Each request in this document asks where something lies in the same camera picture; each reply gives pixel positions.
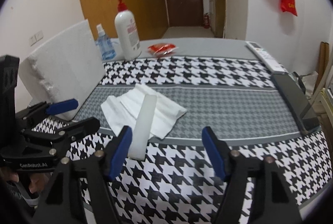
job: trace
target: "white cloth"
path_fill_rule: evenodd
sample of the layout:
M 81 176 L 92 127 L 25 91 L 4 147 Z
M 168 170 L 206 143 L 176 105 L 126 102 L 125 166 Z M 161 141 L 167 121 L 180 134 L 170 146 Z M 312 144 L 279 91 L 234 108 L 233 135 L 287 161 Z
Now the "white cloth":
M 171 131 L 177 119 L 186 113 L 186 108 L 165 97 L 152 88 L 136 84 L 135 88 L 119 97 L 110 95 L 101 104 L 104 116 L 116 136 L 119 135 L 124 125 L 135 127 L 141 105 L 146 94 L 156 95 L 157 103 L 153 118 L 150 137 L 156 136 L 160 139 Z

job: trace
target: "white foam board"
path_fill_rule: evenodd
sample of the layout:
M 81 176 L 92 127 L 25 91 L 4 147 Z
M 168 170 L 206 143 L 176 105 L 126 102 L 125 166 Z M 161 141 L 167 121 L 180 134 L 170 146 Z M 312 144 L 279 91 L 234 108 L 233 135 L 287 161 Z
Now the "white foam board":
M 105 75 L 88 20 L 44 42 L 19 66 L 19 76 L 37 101 L 51 103 L 75 98 L 76 110 L 58 115 L 71 120 Z

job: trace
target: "floor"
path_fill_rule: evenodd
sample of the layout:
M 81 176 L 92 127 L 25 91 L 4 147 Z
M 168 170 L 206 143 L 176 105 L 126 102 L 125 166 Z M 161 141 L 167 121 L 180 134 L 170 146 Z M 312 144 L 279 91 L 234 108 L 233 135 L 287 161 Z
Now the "floor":
M 211 29 L 204 27 L 169 27 L 162 39 L 186 37 L 214 38 L 214 34 Z

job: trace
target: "product label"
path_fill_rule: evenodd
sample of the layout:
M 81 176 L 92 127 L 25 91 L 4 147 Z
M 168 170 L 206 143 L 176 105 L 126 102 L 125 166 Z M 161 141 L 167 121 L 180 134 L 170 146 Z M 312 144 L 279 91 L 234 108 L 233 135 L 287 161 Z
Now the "product label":
M 46 163 L 37 163 L 37 164 L 22 164 L 20 163 L 21 168 L 47 168 Z
M 137 30 L 137 25 L 133 21 L 133 19 L 130 20 L 130 24 L 127 26 L 127 33 L 129 34 L 129 42 L 134 50 L 138 49 L 139 46 L 139 35 Z

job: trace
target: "electrical outlet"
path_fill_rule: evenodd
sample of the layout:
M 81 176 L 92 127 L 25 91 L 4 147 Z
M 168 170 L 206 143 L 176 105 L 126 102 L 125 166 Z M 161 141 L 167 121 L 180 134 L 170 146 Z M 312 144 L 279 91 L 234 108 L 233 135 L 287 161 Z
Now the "electrical outlet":
M 36 41 L 38 42 L 38 41 L 40 41 L 41 39 L 43 39 L 44 34 L 43 34 L 43 32 L 40 30 L 39 32 L 37 32 L 37 33 L 35 34 L 35 37 L 36 37 Z
M 33 46 L 35 43 L 37 43 L 36 36 L 33 35 L 29 38 L 29 45 Z

